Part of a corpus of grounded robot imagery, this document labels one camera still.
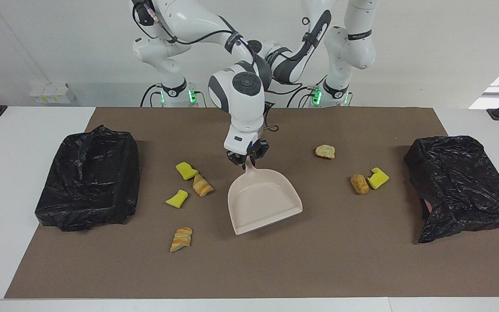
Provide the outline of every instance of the black strap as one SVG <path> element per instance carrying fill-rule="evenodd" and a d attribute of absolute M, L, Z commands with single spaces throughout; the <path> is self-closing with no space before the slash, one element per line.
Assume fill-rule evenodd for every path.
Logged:
<path fill-rule="evenodd" d="M 286 52 L 286 51 L 291 52 L 290 49 L 288 49 L 287 47 L 281 47 L 281 48 L 277 49 L 277 51 L 274 51 L 273 53 L 268 55 L 267 58 L 265 59 L 265 61 L 267 61 L 267 63 L 269 63 L 269 66 L 272 66 L 273 63 L 275 62 L 275 60 L 277 59 L 277 57 L 279 57 L 279 55 L 281 55 L 281 53 Z"/>
<path fill-rule="evenodd" d="M 186 89 L 187 86 L 188 86 L 188 83 L 186 82 L 186 79 L 184 78 L 184 82 L 181 85 L 179 85 L 178 87 L 167 88 L 163 85 L 163 91 L 165 91 L 169 97 L 174 98 L 174 97 L 178 97 L 178 95 L 182 91 L 184 91 L 184 89 Z"/>
<path fill-rule="evenodd" d="M 313 37 L 313 35 L 311 35 L 311 33 L 305 33 L 303 35 L 303 38 L 301 39 L 301 41 L 307 41 L 307 42 L 313 44 L 313 46 L 315 48 L 317 48 L 319 46 L 319 41 L 317 40 L 316 37 Z"/>
<path fill-rule="evenodd" d="M 228 37 L 226 43 L 224 44 L 224 48 L 228 53 L 232 54 L 232 48 L 234 47 L 234 44 L 242 37 L 242 35 L 239 32 L 234 32 L 233 34 Z"/>
<path fill-rule="evenodd" d="M 354 41 L 354 40 L 364 39 L 364 38 L 369 37 L 372 34 L 372 32 L 373 32 L 373 30 L 369 29 L 368 32 L 364 32 L 364 33 L 348 34 L 348 40 Z"/>
<path fill-rule="evenodd" d="M 346 94 L 346 91 L 348 90 L 348 87 L 345 87 L 342 90 L 336 90 L 336 89 L 334 89 L 332 87 L 329 87 L 329 85 L 327 85 L 327 81 L 326 80 L 323 82 L 323 89 L 328 94 L 330 94 L 333 99 L 341 99 L 344 96 L 344 94 Z"/>

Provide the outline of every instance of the robot elbow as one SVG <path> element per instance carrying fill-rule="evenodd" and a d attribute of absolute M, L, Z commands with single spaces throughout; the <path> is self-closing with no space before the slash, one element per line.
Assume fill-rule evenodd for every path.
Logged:
<path fill-rule="evenodd" d="M 350 49 L 350 58 L 348 63 L 358 69 L 370 67 L 376 59 L 376 49 L 371 40 L 362 41 L 362 44 L 356 44 Z"/>

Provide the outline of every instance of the pink dustpan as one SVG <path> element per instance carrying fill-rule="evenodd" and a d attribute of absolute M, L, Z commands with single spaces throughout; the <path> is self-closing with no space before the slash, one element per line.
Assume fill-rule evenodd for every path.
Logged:
<path fill-rule="evenodd" d="M 248 157 L 246 172 L 228 190 L 228 210 L 234 233 L 240 235 L 297 215 L 303 207 L 285 176 L 256 169 Z"/>

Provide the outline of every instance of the brown paper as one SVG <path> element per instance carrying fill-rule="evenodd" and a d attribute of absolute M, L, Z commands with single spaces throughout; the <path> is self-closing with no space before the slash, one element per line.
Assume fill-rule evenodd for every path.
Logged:
<path fill-rule="evenodd" d="M 403 156 L 418 137 L 446 135 L 432 109 L 273 109 L 271 148 L 258 168 L 284 174 L 303 212 L 234 235 L 230 183 L 242 174 L 222 142 L 218 109 L 98 108 L 87 130 L 132 132 L 140 151 L 136 215 L 126 225 L 63 233 L 39 227 L 6 298 L 289 298 L 499 296 L 499 229 L 418 244 L 424 222 Z M 318 158 L 321 144 L 336 159 Z M 200 198 L 175 165 L 216 191 Z M 381 168 L 390 180 L 356 195 L 349 177 Z M 179 189 L 182 209 L 165 204 Z M 175 230 L 192 244 L 168 252 Z"/>

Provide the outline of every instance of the black trash bag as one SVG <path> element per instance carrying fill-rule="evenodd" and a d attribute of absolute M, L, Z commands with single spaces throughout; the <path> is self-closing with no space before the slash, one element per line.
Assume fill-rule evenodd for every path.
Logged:
<path fill-rule="evenodd" d="M 499 174 L 470 136 L 417 139 L 404 157 L 410 182 L 424 205 L 419 243 L 461 231 L 499 228 Z"/>
<path fill-rule="evenodd" d="M 99 126 L 61 143 L 36 207 L 42 225 L 81 231 L 124 223 L 136 211 L 138 148 L 128 132 Z"/>

